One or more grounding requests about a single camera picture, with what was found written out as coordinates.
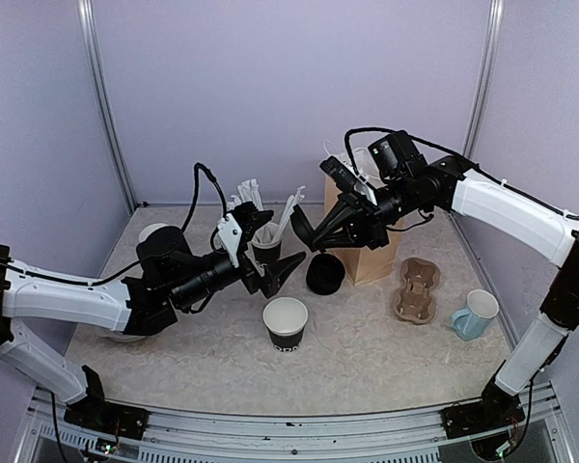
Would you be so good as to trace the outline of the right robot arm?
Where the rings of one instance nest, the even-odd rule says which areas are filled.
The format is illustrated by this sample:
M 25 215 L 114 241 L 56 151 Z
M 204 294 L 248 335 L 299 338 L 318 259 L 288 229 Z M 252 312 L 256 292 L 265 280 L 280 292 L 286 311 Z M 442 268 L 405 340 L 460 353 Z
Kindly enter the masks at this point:
M 400 218 L 439 208 L 507 235 L 556 268 L 538 317 L 494 375 L 492 383 L 501 391 L 474 408 L 480 426 L 497 426 L 511 412 L 509 395 L 519 394 L 579 326 L 579 217 L 513 191 L 463 157 L 445 156 L 375 189 L 334 156 L 320 168 L 340 193 L 312 234 L 313 250 L 385 247 Z

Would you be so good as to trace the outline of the black plastic cup lid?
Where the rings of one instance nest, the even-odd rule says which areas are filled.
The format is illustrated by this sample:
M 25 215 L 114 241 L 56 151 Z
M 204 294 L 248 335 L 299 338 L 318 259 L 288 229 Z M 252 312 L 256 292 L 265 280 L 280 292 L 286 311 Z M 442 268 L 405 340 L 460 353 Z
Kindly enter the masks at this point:
M 293 208 L 290 223 L 294 234 L 310 251 L 314 252 L 316 250 L 314 247 L 315 230 L 299 204 Z

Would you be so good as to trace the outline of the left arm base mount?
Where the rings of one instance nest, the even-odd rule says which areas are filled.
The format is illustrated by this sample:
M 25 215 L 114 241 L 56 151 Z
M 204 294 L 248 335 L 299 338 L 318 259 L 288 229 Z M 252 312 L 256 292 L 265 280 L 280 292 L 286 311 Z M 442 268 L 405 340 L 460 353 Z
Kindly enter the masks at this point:
M 141 441 L 150 412 L 145 408 L 123 405 L 105 398 L 98 374 L 82 367 L 86 378 L 83 398 L 67 405 L 65 421 L 82 428 Z

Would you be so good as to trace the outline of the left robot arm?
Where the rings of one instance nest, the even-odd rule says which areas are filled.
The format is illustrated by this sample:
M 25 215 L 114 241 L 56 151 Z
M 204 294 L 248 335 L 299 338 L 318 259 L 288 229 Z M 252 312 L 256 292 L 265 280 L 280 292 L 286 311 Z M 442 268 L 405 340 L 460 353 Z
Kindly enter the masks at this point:
M 258 268 L 246 250 L 272 211 L 243 204 L 217 223 L 220 250 L 191 251 L 184 230 L 167 224 L 144 229 L 136 247 L 139 278 L 124 271 L 103 280 L 42 273 L 16 261 L 0 245 L 0 360 L 47 388 L 97 429 L 116 419 L 98 374 L 77 366 L 24 324 L 26 318 L 96 326 L 127 337 L 151 337 L 177 322 L 178 313 L 199 313 L 211 297 L 236 282 L 251 294 L 276 295 L 306 255 L 295 253 Z

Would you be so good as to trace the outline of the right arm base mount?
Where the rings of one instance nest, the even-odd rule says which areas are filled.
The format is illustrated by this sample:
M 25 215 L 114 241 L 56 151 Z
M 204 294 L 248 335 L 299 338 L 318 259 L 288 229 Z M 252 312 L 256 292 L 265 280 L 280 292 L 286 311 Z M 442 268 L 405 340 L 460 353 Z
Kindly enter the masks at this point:
M 491 378 L 478 400 L 454 404 L 440 412 L 448 439 L 465 437 L 523 422 L 519 395 L 509 395 Z

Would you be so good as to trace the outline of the black paper coffee cup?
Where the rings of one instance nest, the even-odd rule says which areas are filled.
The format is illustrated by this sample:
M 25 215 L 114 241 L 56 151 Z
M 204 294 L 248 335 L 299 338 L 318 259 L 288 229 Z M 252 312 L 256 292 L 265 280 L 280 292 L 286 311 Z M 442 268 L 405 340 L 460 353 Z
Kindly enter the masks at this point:
M 293 352 L 302 342 L 309 313 L 298 299 L 280 297 L 265 306 L 262 320 L 273 346 L 281 352 Z

